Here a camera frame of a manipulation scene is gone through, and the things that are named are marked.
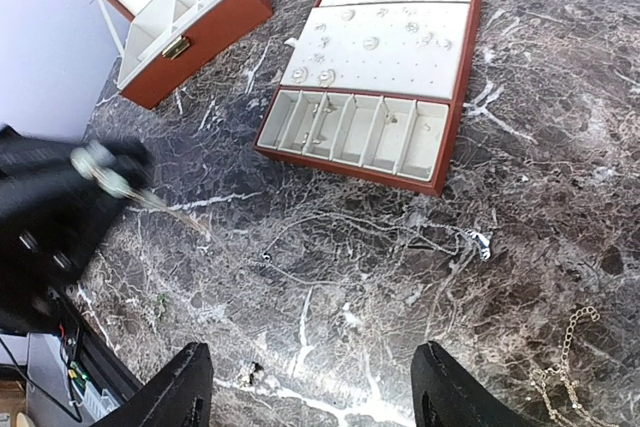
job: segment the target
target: wire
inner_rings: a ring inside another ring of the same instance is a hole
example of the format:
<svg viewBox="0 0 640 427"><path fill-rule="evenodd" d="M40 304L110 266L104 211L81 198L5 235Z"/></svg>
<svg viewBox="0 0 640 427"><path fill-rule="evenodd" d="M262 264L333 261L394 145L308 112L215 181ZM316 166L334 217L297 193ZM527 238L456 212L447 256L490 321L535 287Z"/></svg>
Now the wire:
<svg viewBox="0 0 640 427"><path fill-rule="evenodd" d="M22 377L29 385L31 385L32 387L36 388L40 392L42 392L42 394L47 399L49 399L53 404L56 405L56 407L58 407L60 410L62 410L65 414L67 414L74 421L76 421L77 423L82 423L82 415L80 414L80 410L78 409L78 406L75 403L75 401L74 401L74 410L75 410L75 414L74 414L69 409L67 409L63 404L58 402L58 400L56 398L54 398L49 392L47 392L42 387L40 387L38 384L36 384L33 380L31 380L29 378L29 376L22 371L22 369L20 368L20 365L18 364L18 361L13 356L13 353L11 353L11 350L9 349L7 344L4 343L4 340L1 337L0 337L0 345L2 345L2 348L5 350L5 352L9 356L9 359L11 359L11 363L13 364L12 367L18 372L20 377Z"/></svg>

